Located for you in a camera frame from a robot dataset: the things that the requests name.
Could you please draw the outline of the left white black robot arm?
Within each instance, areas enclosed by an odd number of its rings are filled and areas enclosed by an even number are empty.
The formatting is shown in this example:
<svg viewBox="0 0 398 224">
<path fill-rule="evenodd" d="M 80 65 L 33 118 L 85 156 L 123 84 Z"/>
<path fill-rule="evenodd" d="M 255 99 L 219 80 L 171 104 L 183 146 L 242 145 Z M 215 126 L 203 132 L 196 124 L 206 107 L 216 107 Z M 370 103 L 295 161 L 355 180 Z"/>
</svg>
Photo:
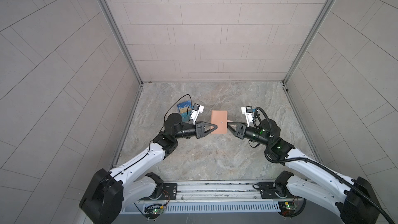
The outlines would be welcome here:
<svg viewBox="0 0 398 224">
<path fill-rule="evenodd" d="M 217 125 L 182 121 L 178 113 L 168 116 L 164 130 L 150 141 L 148 148 L 110 171 L 98 170 L 92 177 L 79 207 L 95 224 L 111 224 L 122 210 L 141 200 L 176 199 L 176 184 L 166 184 L 148 170 L 166 159 L 178 146 L 178 139 L 204 138 Z"/>
</svg>

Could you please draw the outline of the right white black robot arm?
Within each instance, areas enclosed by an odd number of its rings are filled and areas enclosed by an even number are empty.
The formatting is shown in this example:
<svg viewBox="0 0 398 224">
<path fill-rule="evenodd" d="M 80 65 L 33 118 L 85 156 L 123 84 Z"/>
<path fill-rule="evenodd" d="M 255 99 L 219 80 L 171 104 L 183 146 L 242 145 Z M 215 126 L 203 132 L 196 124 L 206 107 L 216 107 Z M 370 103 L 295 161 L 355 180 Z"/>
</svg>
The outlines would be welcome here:
<svg viewBox="0 0 398 224">
<path fill-rule="evenodd" d="M 358 177 L 342 175 L 309 158 L 280 137 L 280 127 L 273 120 L 263 120 L 258 127 L 245 122 L 229 122 L 227 129 L 240 139 L 248 139 L 266 147 L 264 155 L 271 163 L 295 170 L 310 181 L 290 172 L 280 174 L 276 182 L 282 191 L 322 206 L 345 224 L 374 224 L 382 208 L 370 183 Z"/>
</svg>

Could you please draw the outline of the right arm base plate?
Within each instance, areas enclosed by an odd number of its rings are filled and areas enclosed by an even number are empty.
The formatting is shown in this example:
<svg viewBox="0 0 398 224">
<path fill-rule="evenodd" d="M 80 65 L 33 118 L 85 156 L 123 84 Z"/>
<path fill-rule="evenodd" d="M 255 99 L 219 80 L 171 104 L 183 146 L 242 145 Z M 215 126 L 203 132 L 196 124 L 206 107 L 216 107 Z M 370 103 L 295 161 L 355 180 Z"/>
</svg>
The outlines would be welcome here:
<svg viewBox="0 0 398 224">
<path fill-rule="evenodd" d="M 253 188 L 260 192 L 262 199 L 293 199 L 297 198 L 290 193 L 286 185 L 274 181 L 262 181 L 253 184 Z"/>
</svg>

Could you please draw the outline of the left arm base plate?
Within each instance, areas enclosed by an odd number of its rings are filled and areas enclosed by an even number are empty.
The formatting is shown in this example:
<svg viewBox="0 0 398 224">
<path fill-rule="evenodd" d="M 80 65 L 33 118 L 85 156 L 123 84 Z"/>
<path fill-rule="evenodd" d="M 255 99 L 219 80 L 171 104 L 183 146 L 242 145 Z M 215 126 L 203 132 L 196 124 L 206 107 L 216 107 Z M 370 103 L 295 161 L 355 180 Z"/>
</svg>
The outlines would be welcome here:
<svg viewBox="0 0 398 224">
<path fill-rule="evenodd" d="M 177 183 L 163 183 L 162 189 L 156 187 L 154 193 L 151 196 L 141 198 L 140 201 L 176 200 L 177 187 Z"/>
</svg>

